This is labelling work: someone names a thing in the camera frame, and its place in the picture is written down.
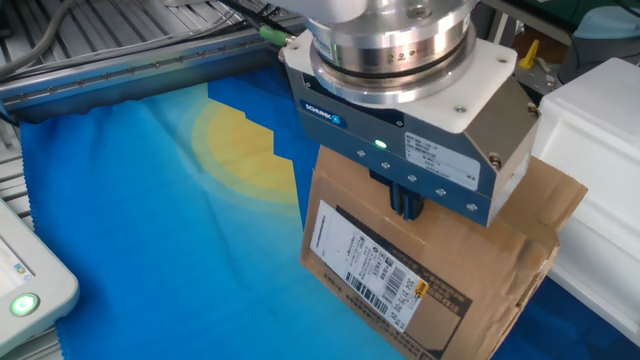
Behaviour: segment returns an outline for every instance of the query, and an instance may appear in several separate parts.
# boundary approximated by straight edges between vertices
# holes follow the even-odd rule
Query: robotic arm
[[[284,51],[307,136],[389,185],[488,226],[524,176],[538,112],[515,51],[476,39],[477,0],[272,0],[305,17]]]

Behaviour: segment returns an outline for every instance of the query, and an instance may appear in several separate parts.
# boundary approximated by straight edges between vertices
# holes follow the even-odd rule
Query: green button
[[[36,294],[22,294],[11,303],[11,312],[15,316],[27,316],[36,311],[40,298]]]

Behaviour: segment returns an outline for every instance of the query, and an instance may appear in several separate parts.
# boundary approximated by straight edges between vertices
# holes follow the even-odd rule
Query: green led light
[[[34,312],[40,305],[36,294],[22,294],[11,303],[11,312],[15,316],[26,316]]]
[[[379,147],[381,149],[386,149],[387,148],[387,143],[385,143],[382,140],[376,140],[376,141],[374,141],[374,143],[376,144],[377,147]]]

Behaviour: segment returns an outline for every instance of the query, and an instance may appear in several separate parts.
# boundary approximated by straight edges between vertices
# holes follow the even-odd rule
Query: green connector
[[[280,30],[275,30],[269,25],[263,25],[260,27],[260,36],[269,40],[271,43],[278,46],[286,46],[287,38],[290,36]]]

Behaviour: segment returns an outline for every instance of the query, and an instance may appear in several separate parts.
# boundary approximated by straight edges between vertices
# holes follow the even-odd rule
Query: sun graphic
[[[194,174],[201,185],[243,207],[299,216],[293,164],[274,155],[273,132],[216,101],[201,109],[182,124],[190,153],[204,171]]]

